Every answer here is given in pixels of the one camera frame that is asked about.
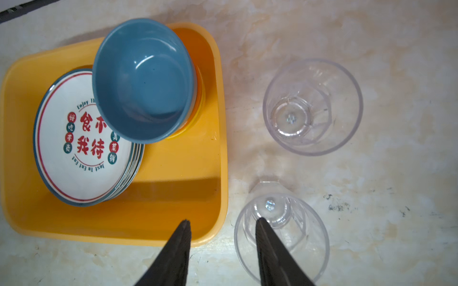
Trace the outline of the yellow bowls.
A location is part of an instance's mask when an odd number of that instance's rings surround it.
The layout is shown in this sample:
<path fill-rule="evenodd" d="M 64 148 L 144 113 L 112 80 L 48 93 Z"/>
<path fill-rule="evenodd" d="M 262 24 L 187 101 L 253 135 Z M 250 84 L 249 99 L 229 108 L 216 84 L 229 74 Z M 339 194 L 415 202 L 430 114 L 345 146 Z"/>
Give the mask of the yellow bowls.
<path fill-rule="evenodd" d="M 167 139 L 179 137 L 181 134 L 191 129 L 198 121 L 201 111 L 203 109 L 204 103 L 205 103 L 205 88 L 203 87 L 203 82 L 202 82 L 201 77 L 199 78 L 197 87 L 198 87 L 197 99 L 196 99 L 196 103 L 193 107 L 190 117 L 187 119 L 186 123 L 182 127 L 180 127 L 176 132 L 170 135 Z"/>

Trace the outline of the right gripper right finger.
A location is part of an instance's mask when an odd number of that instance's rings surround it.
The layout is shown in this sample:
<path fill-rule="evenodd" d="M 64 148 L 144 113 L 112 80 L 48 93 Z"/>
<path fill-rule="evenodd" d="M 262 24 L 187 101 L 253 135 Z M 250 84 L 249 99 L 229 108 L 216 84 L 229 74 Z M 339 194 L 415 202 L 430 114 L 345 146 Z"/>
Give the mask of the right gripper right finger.
<path fill-rule="evenodd" d="M 265 218 L 257 220 L 255 237 L 262 286 L 312 286 L 314 284 L 294 261 Z"/>

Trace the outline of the orange bowl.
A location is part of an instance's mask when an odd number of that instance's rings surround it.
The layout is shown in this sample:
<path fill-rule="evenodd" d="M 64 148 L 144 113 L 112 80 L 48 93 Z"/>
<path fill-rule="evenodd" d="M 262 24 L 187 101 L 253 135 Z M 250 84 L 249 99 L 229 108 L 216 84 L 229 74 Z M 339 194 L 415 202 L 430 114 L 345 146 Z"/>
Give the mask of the orange bowl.
<path fill-rule="evenodd" d="M 203 97 L 203 80 L 202 80 L 202 74 L 198 68 L 198 66 L 194 67 L 196 71 L 196 100 L 194 102 L 194 106 L 192 108 L 192 111 L 190 112 L 189 116 L 187 117 L 186 121 L 180 126 L 180 129 L 176 131 L 176 134 L 179 135 L 186 131 L 195 121 L 196 121 L 196 116 L 199 113 L 199 110 L 201 109 L 202 106 L 202 97 Z"/>

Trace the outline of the clear cup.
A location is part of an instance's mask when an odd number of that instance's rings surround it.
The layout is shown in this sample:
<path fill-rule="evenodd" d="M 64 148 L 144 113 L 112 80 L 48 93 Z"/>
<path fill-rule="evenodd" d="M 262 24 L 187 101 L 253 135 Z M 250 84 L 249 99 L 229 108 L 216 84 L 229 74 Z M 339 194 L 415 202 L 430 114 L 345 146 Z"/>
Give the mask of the clear cup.
<path fill-rule="evenodd" d="M 363 94 L 344 66 L 307 58 L 280 69 L 264 95 L 269 134 L 284 149 L 322 156 L 343 147 L 363 117 Z"/>
<path fill-rule="evenodd" d="M 260 181 L 249 192 L 234 227 L 237 257 L 260 283 L 255 224 L 265 218 L 312 282 L 323 275 L 330 256 L 329 236 L 316 211 L 278 181 Z"/>

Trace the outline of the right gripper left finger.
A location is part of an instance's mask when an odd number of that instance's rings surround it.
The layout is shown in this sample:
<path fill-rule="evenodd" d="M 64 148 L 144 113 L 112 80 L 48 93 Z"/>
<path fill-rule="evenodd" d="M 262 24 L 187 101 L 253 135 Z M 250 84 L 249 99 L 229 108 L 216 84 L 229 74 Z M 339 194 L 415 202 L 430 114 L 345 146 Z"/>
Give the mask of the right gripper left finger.
<path fill-rule="evenodd" d="M 192 232 L 183 220 L 136 286 L 184 286 L 187 281 Z"/>

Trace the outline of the blue bowl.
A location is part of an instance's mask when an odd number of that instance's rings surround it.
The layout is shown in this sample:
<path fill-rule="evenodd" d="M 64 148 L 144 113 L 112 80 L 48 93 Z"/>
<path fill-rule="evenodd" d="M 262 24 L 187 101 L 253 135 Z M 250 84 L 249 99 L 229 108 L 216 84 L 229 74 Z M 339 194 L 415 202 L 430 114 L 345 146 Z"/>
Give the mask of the blue bowl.
<path fill-rule="evenodd" d="M 108 126 L 138 144 L 157 143 L 186 123 L 197 100 L 192 59 L 178 35 L 151 19 L 132 19 L 103 40 L 93 93 Z"/>

